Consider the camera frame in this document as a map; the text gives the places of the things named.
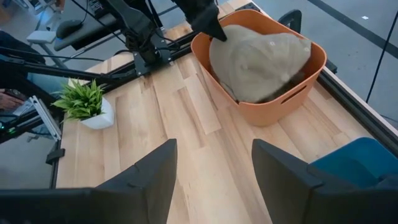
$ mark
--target green plant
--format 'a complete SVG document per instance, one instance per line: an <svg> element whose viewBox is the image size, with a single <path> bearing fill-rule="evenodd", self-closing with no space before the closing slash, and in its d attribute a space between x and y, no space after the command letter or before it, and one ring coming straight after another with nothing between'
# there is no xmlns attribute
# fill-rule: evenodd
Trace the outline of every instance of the green plant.
<svg viewBox="0 0 398 224"><path fill-rule="evenodd" d="M100 115L103 90L95 80L91 86L72 80L73 86L64 85L60 99L53 103L68 114L67 119L88 119Z"/></svg>

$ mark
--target potted plant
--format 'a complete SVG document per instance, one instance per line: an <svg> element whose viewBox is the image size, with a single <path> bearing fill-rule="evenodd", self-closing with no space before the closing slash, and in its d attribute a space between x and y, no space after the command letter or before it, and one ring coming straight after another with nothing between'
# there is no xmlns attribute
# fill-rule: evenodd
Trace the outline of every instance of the potted plant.
<svg viewBox="0 0 398 224"><path fill-rule="evenodd" d="M78 119L92 129L107 128L113 125L112 106L103 98L103 89L95 80L90 85L81 85L72 80L73 86L65 85L60 99L53 103L68 114L67 119Z"/></svg>

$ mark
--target beige cap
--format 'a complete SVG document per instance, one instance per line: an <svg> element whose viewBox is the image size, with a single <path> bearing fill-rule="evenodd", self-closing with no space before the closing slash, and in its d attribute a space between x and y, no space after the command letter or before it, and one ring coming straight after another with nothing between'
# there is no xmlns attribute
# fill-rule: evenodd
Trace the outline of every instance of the beige cap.
<svg viewBox="0 0 398 224"><path fill-rule="evenodd" d="M238 101L269 98L310 58L311 41L293 34L262 35L239 25L223 29L228 39L213 38L210 63L221 86Z"/></svg>

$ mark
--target computer mouse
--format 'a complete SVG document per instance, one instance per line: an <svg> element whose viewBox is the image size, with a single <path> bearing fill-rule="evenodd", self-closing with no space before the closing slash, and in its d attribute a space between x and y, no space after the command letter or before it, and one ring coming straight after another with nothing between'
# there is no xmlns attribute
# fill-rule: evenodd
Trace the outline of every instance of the computer mouse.
<svg viewBox="0 0 398 224"><path fill-rule="evenodd" d="M81 22L81 20L77 19L62 22L57 29L57 37L59 39L63 39L74 33L76 30L80 29L82 26L83 23Z"/></svg>

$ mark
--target light wood surface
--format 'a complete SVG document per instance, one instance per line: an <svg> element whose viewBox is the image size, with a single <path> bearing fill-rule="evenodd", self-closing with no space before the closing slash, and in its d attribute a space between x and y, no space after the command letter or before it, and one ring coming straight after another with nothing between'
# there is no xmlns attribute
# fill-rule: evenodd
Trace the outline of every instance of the light wood surface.
<svg viewBox="0 0 398 224"><path fill-rule="evenodd" d="M220 16L247 2L220 6ZM167 35L187 32L185 23ZM105 73L131 60L131 54L117 55L90 71ZM208 85L192 54L105 97L115 109L114 126L91 130L65 122L66 153L59 160L57 187L97 186L176 138L178 171L168 223L271 223L252 167L254 138L312 162L370 136L319 83L299 109L278 123L250 126Z"/></svg>

